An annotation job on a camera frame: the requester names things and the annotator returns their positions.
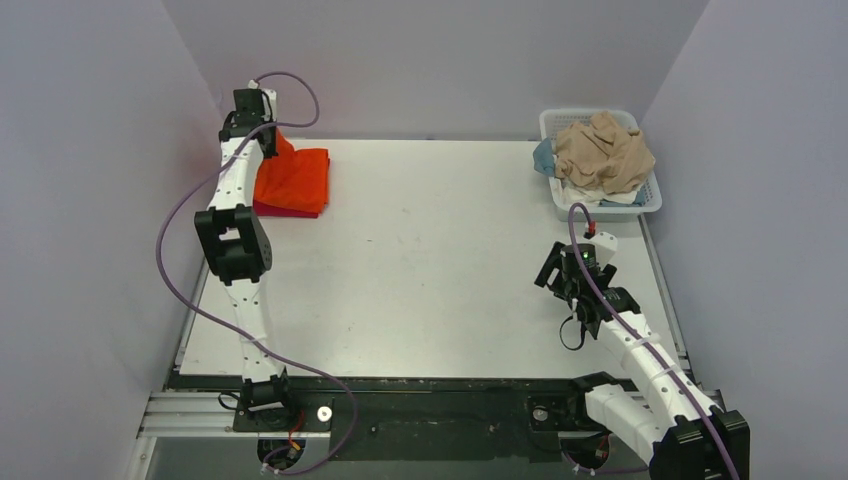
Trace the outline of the orange t-shirt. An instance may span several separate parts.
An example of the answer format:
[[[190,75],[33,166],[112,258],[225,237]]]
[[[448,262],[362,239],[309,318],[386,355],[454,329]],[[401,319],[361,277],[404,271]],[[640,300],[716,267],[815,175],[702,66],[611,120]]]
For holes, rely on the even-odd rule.
[[[323,148],[295,148],[277,133],[277,155],[264,159],[257,173],[253,202],[320,212],[329,203],[330,155]]]

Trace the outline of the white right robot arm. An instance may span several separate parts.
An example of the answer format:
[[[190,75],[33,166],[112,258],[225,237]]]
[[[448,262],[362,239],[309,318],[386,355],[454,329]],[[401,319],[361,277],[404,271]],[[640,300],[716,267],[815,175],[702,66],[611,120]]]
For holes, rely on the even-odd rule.
[[[622,440],[653,479],[747,479],[750,428],[690,379],[662,346],[641,306],[610,281],[599,242],[552,245],[534,283],[566,303],[582,338],[599,342],[642,395],[638,403],[616,380],[583,377],[582,391],[565,402],[569,422],[596,423]]]

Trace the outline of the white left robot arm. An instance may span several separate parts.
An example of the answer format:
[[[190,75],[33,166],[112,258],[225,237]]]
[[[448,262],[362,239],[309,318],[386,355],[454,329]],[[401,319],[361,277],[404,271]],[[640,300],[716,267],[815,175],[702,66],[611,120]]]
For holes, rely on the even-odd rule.
[[[285,365],[269,354],[272,327],[263,276],[273,255],[253,208],[259,167],[277,153],[276,95],[256,83],[233,95],[234,109],[218,133],[222,171],[210,203],[194,215],[194,226],[234,313],[242,358],[239,412],[259,413],[272,429],[284,430],[297,420],[299,405]]]

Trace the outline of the folded red t-shirt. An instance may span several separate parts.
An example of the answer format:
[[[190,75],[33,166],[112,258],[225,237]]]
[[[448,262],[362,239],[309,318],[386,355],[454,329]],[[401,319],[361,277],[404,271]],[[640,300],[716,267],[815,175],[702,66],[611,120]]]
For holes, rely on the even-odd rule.
[[[252,207],[259,217],[316,219],[320,216],[320,212],[282,208],[259,201],[254,201]]]

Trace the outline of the white garment in basket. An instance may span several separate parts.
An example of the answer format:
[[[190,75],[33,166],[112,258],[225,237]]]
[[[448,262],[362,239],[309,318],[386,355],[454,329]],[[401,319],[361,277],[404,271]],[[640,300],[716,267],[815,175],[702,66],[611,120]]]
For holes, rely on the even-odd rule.
[[[642,189],[627,193],[606,193],[603,189],[585,189],[567,179],[554,179],[553,187],[562,202],[583,203],[587,206],[631,207],[643,206],[646,194]]]

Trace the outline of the blue garment in basket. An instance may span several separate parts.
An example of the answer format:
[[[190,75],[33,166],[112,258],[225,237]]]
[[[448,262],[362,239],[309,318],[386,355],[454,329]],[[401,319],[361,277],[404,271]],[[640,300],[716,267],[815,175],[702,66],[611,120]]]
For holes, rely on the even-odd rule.
[[[557,157],[550,138],[544,138],[539,142],[532,153],[532,158],[533,168],[537,173],[549,178],[556,176]]]

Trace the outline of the beige crumpled t-shirt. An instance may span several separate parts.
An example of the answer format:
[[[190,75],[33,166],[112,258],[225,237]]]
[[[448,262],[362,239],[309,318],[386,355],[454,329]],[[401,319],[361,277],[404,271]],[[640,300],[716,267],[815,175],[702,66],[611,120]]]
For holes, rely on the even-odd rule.
[[[600,111],[586,123],[573,122],[553,140],[556,177],[585,189],[627,193],[640,189],[655,166],[645,135]]]

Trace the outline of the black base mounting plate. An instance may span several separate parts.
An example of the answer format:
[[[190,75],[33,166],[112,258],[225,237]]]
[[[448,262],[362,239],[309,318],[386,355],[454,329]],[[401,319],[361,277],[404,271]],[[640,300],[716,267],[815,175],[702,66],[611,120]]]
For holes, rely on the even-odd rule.
[[[258,433],[257,454],[300,471],[333,461],[486,461],[567,454],[589,467],[611,422],[589,416],[587,394],[619,381],[606,373],[577,379],[376,379],[294,377],[292,413],[250,413],[233,376],[178,375],[178,391],[215,392],[237,433]]]

